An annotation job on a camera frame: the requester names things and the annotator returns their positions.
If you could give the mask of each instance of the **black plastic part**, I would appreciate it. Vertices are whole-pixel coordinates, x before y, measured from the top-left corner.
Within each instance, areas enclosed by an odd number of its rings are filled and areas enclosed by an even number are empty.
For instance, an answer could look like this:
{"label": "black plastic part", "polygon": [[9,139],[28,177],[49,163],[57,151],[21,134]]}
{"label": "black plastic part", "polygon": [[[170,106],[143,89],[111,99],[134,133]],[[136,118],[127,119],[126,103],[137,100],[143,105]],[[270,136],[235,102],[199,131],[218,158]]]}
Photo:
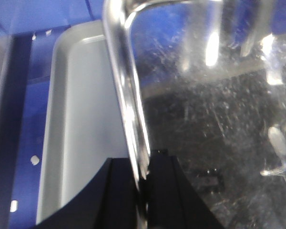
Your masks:
{"label": "black plastic part", "polygon": [[0,101],[0,229],[8,227],[32,35],[13,38]]}
{"label": "black plastic part", "polygon": [[66,206],[35,229],[135,229],[135,184],[129,159],[107,159]]}
{"label": "black plastic part", "polygon": [[[223,229],[185,178],[177,158],[166,154],[154,151],[150,174],[142,183],[148,228]],[[137,202],[129,159],[107,159],[69,204],[34,228],[135,229]]]}
{"label": "black plastic part", "polygon": [[176,157],[154,154],[149,170],[149,228],[224,229],[193,190]]}

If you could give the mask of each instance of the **glass panel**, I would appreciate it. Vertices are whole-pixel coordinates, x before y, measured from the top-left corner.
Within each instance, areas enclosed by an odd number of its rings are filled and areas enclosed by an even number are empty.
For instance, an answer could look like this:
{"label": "glass panel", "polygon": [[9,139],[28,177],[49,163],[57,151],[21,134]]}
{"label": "glass panel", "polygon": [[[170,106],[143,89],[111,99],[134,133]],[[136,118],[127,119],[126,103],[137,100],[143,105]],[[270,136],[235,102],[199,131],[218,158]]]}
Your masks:
{"label": "glass panel", "polygon": [[286,229],[286,0],[149,9],[132,41],[151,149],[225,228]]}

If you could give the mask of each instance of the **blue panel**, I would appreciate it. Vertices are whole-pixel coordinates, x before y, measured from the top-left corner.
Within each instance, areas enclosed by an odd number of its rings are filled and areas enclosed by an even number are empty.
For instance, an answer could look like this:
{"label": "blue panel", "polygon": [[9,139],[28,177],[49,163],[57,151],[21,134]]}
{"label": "blue panel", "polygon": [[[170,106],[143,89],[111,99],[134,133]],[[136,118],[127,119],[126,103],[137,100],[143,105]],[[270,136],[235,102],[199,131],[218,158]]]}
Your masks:
{"label": "blue panel", "polygon": [[277,1],[271,28],[274,34],[286,33],[286,0]]}
{"label": "blue panel", "polygon": [[0,24],[9,34],[91,20],[85,0],[0,0]]}
{"label": "blue panel", "polygon": [[102,19],[103,3],[104,0],[87,0],[90,3],[92,14],[95,20]]}
{"label": "blue panel", "polygon": [[[27,87],[12,194],[18,210],[10,214],[10,229],[28,229],[36,222],[48,89],[49,81]],[[31,163],[32,156],[40,158],[39,164]]]}
{"label": "blue panel", "polygon": [[59,27],[47,33],[45,31],[35,33],[35,40],[32,41],[29,80],[36,79],[40,81],[41,78],[43,80],[49,79],[54,44],[67,28]]}
{"label": "blue panel", "polygon": [[133,23],[132,40],[135,56],[146,51],[176,46],[182,40],[188,14],[185,4],[157,7],[138,15]]}
{"label": "blue panel", "polygon": [[40,31],[32,40],[12,193],[12,200],[18,201],[18,210],[10,213],[10,229],[28,229],[35,225],[41,161],[34,166],[30,159],[34,155],[42,158],[52,52],[57,38],[66,29],[54,28],[48,33]]}

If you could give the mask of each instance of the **white speck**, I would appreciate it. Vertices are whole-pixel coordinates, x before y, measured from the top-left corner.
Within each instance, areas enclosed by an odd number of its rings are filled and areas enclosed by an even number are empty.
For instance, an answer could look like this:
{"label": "white speck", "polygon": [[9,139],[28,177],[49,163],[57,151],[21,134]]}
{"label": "white speck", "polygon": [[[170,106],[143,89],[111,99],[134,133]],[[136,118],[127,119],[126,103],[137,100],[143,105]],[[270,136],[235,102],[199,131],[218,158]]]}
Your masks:
{"label": "white speck", "polygon": [[31,163],[32,163],[34,166],[37,165],[39,162],[40,162],[40,160],[39,160],[39,158],[38,158],[36,155],[34,155],[34,156],[31,157]]}
{"label": "white speck", "polygon": [[46,36],[48,37],[48,36],[50,36],[51,35],[51,33],[52,33],[52,30],[48,30],[48,31],[46,31]]}
{"label": "white speck", "polygon": [[10,212],[15,212],[18,209],[18,201],[12,200],[10,203]]}

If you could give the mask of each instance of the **gray tray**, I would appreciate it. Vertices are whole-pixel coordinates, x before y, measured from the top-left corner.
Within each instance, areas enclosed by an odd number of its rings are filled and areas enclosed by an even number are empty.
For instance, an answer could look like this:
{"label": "gray tray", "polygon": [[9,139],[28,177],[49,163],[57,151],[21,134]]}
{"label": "gray tray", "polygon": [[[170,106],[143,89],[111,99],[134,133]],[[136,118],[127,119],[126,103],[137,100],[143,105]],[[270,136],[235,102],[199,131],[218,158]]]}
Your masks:
{"label": "gray tray", "polygon": [[127,157],[102,23],[68,29],[56,43],[37,223],[68,203],[108,157]]}

